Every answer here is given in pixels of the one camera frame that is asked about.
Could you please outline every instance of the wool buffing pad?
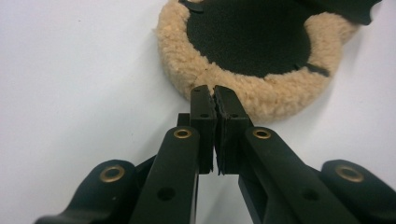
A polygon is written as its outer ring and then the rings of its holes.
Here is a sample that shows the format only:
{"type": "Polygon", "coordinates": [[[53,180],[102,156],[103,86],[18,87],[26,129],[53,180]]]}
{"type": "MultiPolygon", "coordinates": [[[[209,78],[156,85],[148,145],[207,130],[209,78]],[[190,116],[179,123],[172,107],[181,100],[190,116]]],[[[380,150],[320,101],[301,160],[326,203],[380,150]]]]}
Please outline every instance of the wool buffing pad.
{"type": "Polygon", "coordinates": [[[197,86],[225,86],[253,120],[283,119],[329,85],[377,2],[170,0],[157,27],[163,68],[187,99],[197,86]]]}

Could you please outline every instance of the black foam center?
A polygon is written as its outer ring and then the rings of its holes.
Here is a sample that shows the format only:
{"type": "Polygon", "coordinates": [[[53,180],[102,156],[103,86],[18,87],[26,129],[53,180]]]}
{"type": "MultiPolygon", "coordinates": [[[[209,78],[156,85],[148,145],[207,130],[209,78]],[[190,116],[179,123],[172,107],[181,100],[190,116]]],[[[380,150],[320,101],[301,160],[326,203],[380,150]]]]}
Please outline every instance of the black foam center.
{"type": "Polygon", "coordinates": [[[247,76],[284,74],[306,64],[304,22],[318,9],[299,0],[204,0],[191,12],[187,35],[212,63],[247,76]]]}

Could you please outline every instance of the white table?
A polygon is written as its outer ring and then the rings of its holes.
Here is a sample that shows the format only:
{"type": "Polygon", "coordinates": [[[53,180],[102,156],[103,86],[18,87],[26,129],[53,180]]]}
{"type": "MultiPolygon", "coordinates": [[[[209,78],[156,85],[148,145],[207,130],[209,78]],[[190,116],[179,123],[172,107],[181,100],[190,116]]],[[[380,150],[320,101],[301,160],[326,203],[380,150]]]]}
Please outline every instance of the white table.
{"type": "MultiPolygon", "coordinates": [[[[165,1],[0,3],[0,223],[62,212],[93,167],[155,155],[189,112],[157,53],[165,1]]],[[[354,161],[394,189],[395,11],[393,0],[375,7],[311,106],[263,124],[314,168],[354,161]]],[[[200,177],[197,223],[251,223],[236,180],[200,177]]]]}

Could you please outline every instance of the metal grommet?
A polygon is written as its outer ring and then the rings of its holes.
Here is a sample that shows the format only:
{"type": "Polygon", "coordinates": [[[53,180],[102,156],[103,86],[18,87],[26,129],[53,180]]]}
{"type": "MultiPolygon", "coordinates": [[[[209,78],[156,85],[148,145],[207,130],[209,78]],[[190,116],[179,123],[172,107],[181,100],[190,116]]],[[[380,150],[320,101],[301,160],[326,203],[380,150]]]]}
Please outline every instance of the metal grommet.
{"type": "Polygon", "coordinates": [[[268,139],[271,137],[271,133],[265,129],[256,129],[253,131],[253,135],[260,139],[268,139]]]}
{"type": "Polygon", "coordinates": [[[360,183],[364,180],[364,175],[361,172],[347,165],[337,165],[335,167],[335,172],[345,180],[351,182],[360,183]]]}
{"type": "Polygon", "coordinates": [[[192,135],[192,132],[187,129],[179,129],[174,132],[176,138],[188,138],[192,135]]]}
{"type": "Polygon", "coordinates": [[[125,175],[125,169],[120,165],[107,166],[100,174],[100,179],[105,183],[115,182],[125,175]]]}

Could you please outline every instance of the clamp jaw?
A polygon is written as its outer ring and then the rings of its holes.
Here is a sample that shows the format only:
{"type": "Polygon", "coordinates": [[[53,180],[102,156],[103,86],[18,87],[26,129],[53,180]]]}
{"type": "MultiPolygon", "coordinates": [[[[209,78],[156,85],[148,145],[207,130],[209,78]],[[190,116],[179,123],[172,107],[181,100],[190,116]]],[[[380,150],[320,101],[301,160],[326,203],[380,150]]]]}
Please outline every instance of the clamp jaw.
{"type": "Polygon", "coordinates": [[[134,166],[96,166],[58,216],[36,224],[195,223],[199,175],[239,175],[255,224],[396,223],[396,192],[350,161],[316,171],[274,131],[255,127],[235,93],[217,86],[191,91],[191,113],[179,114],[158,154],[134,166]]]}

